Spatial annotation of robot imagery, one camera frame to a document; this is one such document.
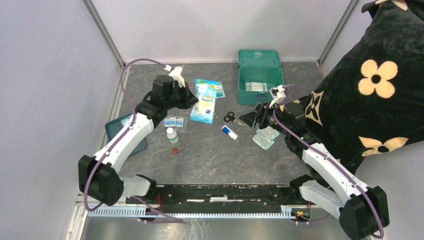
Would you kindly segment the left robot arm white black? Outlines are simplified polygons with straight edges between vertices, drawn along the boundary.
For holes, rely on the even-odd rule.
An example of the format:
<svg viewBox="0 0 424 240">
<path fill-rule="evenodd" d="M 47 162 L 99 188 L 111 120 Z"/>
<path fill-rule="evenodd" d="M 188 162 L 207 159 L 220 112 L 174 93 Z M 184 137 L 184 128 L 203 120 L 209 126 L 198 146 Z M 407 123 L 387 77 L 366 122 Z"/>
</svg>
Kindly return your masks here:
<svg viewBox="0 0 424 240">
<path fill-rule="evenodd" d="M 129 122 L 93 156 L 83 155 L 78 161 L 79 189 L 88 211 L 88 198 L 112 206 L 122 197 L 139 197 L 145 204 L 153 203 L 157 190 L 152 180 L 142 175 L 121 177 L 119 172 L 136 146 L 149 135 L 173 108 L 189 109 L 198 102 L 188 83 L 179 74 L 159 75 L 152 90 L 139 103 Z"/>
</svg>

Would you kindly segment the blue cotton swab packet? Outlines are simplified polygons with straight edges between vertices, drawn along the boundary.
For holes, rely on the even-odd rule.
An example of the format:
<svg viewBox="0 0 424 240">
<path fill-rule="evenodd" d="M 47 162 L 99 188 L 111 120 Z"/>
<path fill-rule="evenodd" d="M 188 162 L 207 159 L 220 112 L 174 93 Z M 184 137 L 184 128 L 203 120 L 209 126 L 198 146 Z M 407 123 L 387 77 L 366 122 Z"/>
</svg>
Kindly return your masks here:
<svg viewBox="0 0 424 240">
<path fill-rule="evenodd" d="M 217 99 L 218 82 L 196 79 L 195 94 L 198 102 L 193 106 L 189 119 L 196 122 L 212 124 Z"/>
</svg>

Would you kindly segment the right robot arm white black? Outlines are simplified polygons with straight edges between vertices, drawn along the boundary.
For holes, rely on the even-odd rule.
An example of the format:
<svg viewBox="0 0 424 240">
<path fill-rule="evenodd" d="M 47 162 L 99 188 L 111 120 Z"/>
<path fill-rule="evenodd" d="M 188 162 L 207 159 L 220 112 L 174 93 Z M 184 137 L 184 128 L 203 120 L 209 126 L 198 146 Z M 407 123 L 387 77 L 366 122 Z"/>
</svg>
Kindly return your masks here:
<svg viewBox="0 0 424 240">
<path fill-rule="evenodd" d="M 254 111 L 238 119 L 252 128 L 270 127 L 285 134 L 287 148 L 327 183 L 328 186 L 323 186 L 308 175 L 292 180 L 288 196 L 293 203 L 316 204 L 336 218 L 352 240 L 368 236 L 384 238 L 384 227 L 390 223 L 385 191 L 359 180 L 328 152 L 307 128 L 300 104 L 260 103 Z"/>
</svg>

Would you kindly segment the white gauze packet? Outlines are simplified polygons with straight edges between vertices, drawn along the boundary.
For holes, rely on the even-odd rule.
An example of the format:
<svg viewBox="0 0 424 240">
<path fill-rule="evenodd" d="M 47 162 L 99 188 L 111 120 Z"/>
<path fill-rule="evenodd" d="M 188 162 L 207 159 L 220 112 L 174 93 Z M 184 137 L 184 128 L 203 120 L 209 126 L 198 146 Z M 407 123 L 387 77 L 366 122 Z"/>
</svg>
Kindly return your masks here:
<svg viewBox="0 0 424 240">
<path fill-rule="evenodd" d="M 245 84 L 245 90 L 247 92 L 267 92 L 268 87 L 264 82 L 247 82 Z"/>
</svg>

